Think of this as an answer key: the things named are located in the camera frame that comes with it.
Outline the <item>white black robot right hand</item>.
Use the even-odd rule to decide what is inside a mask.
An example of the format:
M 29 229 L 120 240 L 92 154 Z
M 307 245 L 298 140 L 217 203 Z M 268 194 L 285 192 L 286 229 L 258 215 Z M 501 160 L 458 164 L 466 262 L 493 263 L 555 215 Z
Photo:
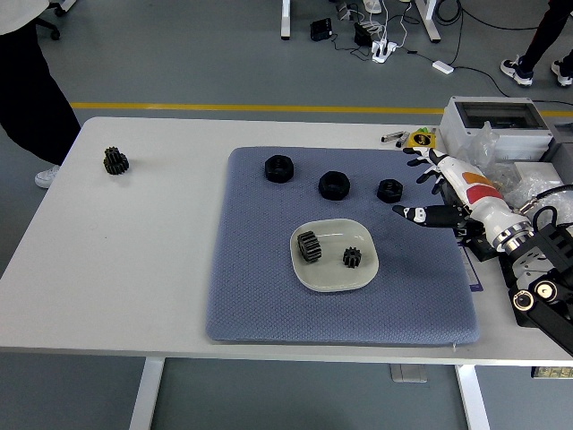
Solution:
M 437 180 L 432 192 L 436 194 L 443 185 L 449 185 L 459 203 L 425 207 L 393 206 L 392 210 L 400 216 L 427 228 L 460 228 L 468 219 L 473 219 L 483 224 L 487 242 L 498 252 L 510 253 L 534 235 L 529 219 L 507 205 L 479 168 L 433 148 L 404 148 L 404 153 L 417 156 L 407 162 L 411 167 L 423 163 L 430 165 L 416 179 L 418 184 L 435 175 Z

